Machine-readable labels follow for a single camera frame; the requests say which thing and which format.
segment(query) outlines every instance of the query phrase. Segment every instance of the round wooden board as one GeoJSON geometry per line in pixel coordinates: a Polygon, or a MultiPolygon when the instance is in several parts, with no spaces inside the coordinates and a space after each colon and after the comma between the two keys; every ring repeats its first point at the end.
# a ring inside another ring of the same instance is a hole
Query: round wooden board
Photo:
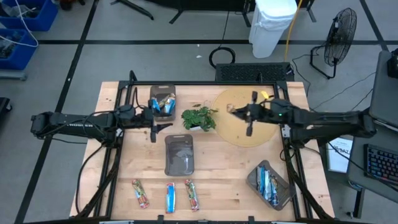
{"type": "Polygon", "coordinates": [[[246,136],[246,129],[248,124],[243,120],[235,117],[227,112],[226,107],[228,104],[234,105],[235,108],[242,108],[251,102],[251,95],[253,91],[258,92],[257,102],[265,100],[261,94],[260,89],[256,88],[230,88],[225,90],[214,100],[212,109],[218,110],[213,115],[216,122],[217,133],[231,144],[242,147],[259,146],[275,134],[278,125],[267,124],[260,122],[253,122],[252,136],[246,136]]]}

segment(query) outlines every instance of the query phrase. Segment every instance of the yellow cable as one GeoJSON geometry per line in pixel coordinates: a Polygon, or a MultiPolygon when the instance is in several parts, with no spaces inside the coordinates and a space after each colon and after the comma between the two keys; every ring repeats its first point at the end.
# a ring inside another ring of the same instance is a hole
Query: yellow cable
{"type": "Polygon", "coordinates": [[[294,26],[294,22],[296,21],[297,14],[299,13],[299,10],[300,10],[300,7],[301,7],[301,3],[303,3],[303,0],[300,0],[300,2],[298,3],[296,13],[294,14],[293,21],[292,21],[292,23],[290,24],[290,27],[289,27],[289,34],[287,35],[287,40],[286,40],[286,49],[285,49],[284,61],[286,61],[286,59],[287,59],[287,52],[289,51],[290,35],[292,33],[292,29],[293,29],[293,26],[294,26]]]}

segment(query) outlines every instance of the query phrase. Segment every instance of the white trash can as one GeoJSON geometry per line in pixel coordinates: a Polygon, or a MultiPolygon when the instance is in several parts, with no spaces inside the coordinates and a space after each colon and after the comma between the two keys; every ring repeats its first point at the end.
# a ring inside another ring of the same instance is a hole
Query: white trash can
{"type": "Polygon", "coordinates": [[[256,0],[249,42],[256,58],[269,57],[297,10],[295,0],[256,0]]]}

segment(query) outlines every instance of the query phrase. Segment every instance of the potted plant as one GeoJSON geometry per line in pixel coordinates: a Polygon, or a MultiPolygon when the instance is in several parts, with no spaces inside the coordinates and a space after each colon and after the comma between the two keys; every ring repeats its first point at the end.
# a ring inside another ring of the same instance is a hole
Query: potted plant
{"type": "Polygon", "coordinates": [[[184,119],[183,125],[187,130],[197,130],[202,128],[204,131],[209,131],[210,128],[216,128],[216,123],[211,117],[217,110],[209,109],[207,106],[200,104],[193,105],[192,110],[185,110],[181,118],[184,119]]]}

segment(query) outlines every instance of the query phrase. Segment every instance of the white paper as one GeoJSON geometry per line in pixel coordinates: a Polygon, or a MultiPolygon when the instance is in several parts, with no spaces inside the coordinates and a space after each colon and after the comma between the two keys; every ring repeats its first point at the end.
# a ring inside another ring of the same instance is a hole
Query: white paper
{"type": "MultiPolygon", "coordinates": [[[[351,154],[351,148],[353,147],[353,141],[343,138],[336,138],[331,141],[330,144],[335,147],[342,155],[349,158],[351,154]]],[[[347,173],[348,160],[338,154],[329,144],[328,146],[328,170],[334,172],[347,173]]]]}

